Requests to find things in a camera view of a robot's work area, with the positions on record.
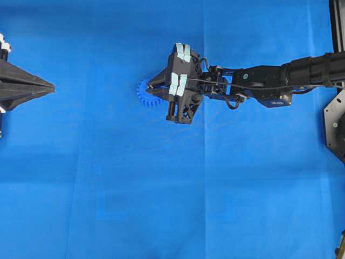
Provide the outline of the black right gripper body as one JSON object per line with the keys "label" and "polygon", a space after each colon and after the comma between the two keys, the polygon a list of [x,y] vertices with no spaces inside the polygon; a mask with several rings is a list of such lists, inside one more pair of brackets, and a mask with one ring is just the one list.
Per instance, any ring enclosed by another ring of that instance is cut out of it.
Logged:
{"label": "black right gripper body", "polygon": [[200,55],[188,44],[176,43],[168,59],[165,85],[168,87],[167,120],[191,124],[202,100]]}

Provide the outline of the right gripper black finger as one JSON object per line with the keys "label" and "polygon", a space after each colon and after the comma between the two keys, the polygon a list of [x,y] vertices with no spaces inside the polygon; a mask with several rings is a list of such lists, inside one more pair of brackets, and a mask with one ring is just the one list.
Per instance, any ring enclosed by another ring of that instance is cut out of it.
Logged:
{"label": "right gripper black finger", "polygon": [[165,86],[167,83],[170,82],[170,76],[168,74],[169,74],[168,68],[163,69],[156,76],[148,80],[147,87],[157,88],[159,86]]}
{"label": "right gripper black finger", "polygon": [[153,88],[149,87],[146,89],[146,92],[162,100],[170,100],[168,87],[163,87],[163,86],[153,87]]}

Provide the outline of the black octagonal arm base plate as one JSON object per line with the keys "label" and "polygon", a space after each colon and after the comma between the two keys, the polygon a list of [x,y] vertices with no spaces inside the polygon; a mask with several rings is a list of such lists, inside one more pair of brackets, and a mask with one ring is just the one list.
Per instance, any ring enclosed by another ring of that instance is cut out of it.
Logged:
{"label": "black octagonal arm base plate", "polygon": [[344,90],[323,110],[326,146],[344,163]]}

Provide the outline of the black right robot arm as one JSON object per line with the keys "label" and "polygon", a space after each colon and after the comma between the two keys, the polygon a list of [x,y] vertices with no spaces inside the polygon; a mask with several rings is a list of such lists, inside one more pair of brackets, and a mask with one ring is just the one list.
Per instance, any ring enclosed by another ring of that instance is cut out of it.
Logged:
{"label": "black right robot arm", "polygon": [[169,103],[167,121],[191,124],[203,98],[220,100],[230,110],[255,99],[268,108],[291,105],[292,96],[344,82],[344,52],[293,60],[280,66],[247,69],[210,66],[188,44],[177,43],[167,67],[147,82],[147,93]]}

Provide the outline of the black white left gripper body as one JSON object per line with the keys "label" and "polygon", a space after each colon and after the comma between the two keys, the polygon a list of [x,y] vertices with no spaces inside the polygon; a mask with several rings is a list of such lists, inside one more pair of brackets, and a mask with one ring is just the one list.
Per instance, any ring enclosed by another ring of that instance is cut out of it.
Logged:
{"label": "black white left gripper body", "polygon": [[[11,46],[9,43],[5,41],[4,35],[1,33],[0,34],[0,41],[1,41],[1,60],[8,61],[8,55],[11,52]],[[1,107],[1,115],[0,115],[0,120],[1,120],[1,125],[2,125],[2,115],[6,113],[6,110]]]}

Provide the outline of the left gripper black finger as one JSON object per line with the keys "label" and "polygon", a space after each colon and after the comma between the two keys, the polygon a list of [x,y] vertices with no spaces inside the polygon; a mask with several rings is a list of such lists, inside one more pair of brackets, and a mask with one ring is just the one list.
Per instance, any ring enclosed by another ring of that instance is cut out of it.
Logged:
{"label": "left gripper black finger", "polygon": [[6,83],[29,84],[54,89],[53,84],[39,78],[38,76],[32,75],[2,59],[1,80],[4,80]]}
{"label": "left gripper black finger", "polygon": [[1,89],[1,112],[10,112],[18,105],[54,93],[53,88],[41,86]]}

